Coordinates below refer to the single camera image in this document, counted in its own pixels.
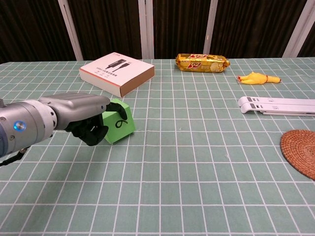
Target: robotic hand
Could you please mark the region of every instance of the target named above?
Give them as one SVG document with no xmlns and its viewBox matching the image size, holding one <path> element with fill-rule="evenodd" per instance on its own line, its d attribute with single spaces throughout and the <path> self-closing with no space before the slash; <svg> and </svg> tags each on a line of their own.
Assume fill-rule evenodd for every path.
<svg viewBox="0 0 315 236">
<path fill-rule="evenodd" d="M 105 111 L 118 112 L 127 120 L 120 104 L 94 94 L 68 92 L 7 105 L 0 99 L 0 157 L 19 150 L 0 166 L 22 159 L 31 145 L 52 137 L 54 130 L 71 132 L 87 145 L 97 145 L 108 131 L 103 125 Z"/>
</svg>

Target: green cube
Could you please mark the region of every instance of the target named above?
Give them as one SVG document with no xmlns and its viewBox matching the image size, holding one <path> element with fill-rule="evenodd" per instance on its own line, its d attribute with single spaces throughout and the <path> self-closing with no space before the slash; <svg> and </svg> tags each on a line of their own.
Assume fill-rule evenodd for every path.
<svg viewBox="0 0 315 236">
<path fill-rule="evenodd" d="M 133 133 L 135 131 L 135 125 L 133 122 L 132 113 L 128 104 L 120 101 L 119 99 L 113 99 L 111 102 L 119 103 L 125 109 L 127 113 L 127 120 L 123 120 L 118 112 L 103 112 L 103 124 L 108 126 L 108 132 L 105 136 L 105 140 L 110 144 L 122 139 L 123 137 Z"/>
</svg>

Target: white plastic stand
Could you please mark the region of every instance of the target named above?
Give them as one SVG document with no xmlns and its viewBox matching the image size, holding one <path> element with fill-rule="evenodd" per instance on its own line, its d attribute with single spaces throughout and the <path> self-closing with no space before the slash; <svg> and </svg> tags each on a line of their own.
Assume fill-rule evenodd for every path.
<svg viewBox="0 0 315 236">
<path fill-rule="evenodd" d="M 259 111 L 264 115 L 315 116 L 315 99 L 241 97 L 241 112 Z"/>
</svg>

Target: dark curtain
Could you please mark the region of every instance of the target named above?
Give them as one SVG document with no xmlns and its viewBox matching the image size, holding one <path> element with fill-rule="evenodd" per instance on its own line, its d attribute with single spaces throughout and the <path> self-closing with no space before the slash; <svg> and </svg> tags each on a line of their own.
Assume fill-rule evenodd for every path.
<svg viewBox="0 0 315 236">
<path fill-rule="evenodd" d="M 315 23 L 305 39 L 298 57 L 315 57 Z"/>
<path fill-rule="evenodd" d="M 111 52 L 141 59 L 138 0 L 68 0 L 85 60 Z"/>
<path fill-rule="evenodd" d="M 210 0 L 154 0 L 154 54 L 203 53 Z"/>
<path fill-rule="evenodd" d="M 210 54 L 282 57 L 306 0 L 220 0 Z"/>
<path fill-rule="evenodd" d="M 0 63 L 75 60 L 58 0 L 0 0 Z"/>
</svg>

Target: printed cable image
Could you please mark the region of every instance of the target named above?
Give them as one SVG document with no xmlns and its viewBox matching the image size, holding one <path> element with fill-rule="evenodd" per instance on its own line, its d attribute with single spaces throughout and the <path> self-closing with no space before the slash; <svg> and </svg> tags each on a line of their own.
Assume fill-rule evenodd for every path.
<svg viewBox="0 0 315 236">
<path fill-rule="evenodd" d="M 108 67 L 107 67 L 106 69 L 111 68 L 111 67 L 118 66 L 118 65 L 120 65 L 121 63 L 124 63 L 125 61 L 126 61 L 126 60 L 124 60 L 124 59 L 120 59 L 120 60 L 118 60 L 118 61 L 116 61 L 116 62 L 113 62 L 113 63 L 111 63 L 110 65 L 108 65 Z"/>
<path fill-rule="evenodd" d="M 128 65 L 130 65 L 130 63 L 122 64 L 122 65 L 121 65 L 120 67 L 118 67 L 116 70 L 119 70 L 119 69 L 121 69 L 121 68 L 124 68 L 124 67 L 126 67 L 126 66 L 128 66 Z"/>
</svg>

